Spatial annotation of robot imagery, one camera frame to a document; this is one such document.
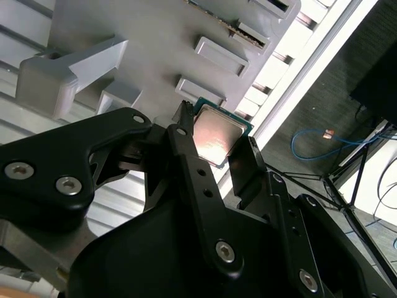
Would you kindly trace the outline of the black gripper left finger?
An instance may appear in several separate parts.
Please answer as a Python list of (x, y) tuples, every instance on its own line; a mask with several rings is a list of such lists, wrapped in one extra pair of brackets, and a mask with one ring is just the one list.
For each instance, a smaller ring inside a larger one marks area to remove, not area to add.
[(78, 229), (103, 185), (145, 174), (146, 210), (177, 201), (192, 213), (203, 258), (221, 277), (237, 277), (244, 260), (209, 164), (193, 141), (193, 107), (176, 123), (152, 124), (121, 108), (1, 147), (1, 217), (55, 238)]

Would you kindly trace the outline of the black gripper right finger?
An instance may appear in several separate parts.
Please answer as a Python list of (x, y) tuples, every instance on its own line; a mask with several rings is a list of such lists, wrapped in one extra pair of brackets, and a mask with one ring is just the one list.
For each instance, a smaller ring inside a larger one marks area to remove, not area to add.
[(369, 255), (365, 259), (314, 197), (291, 197), (266, 167), (252, 137), (240, 138), (228, 158), (245, 223), (251, 290), (258, 297), (393, 297), (395, 272), (354, 211), (336, 202)]

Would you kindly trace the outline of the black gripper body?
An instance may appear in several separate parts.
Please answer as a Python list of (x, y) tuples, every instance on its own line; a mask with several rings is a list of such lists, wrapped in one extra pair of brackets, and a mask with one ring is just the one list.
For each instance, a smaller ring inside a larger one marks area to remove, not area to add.
[(74, 262), (68, 297), (299, 297), (288, 280), (275, 230), (227, 210), (244, 256), (238, 279), (221, 277), (205, 262), (192, 213), (170, 201), (113, 229)]

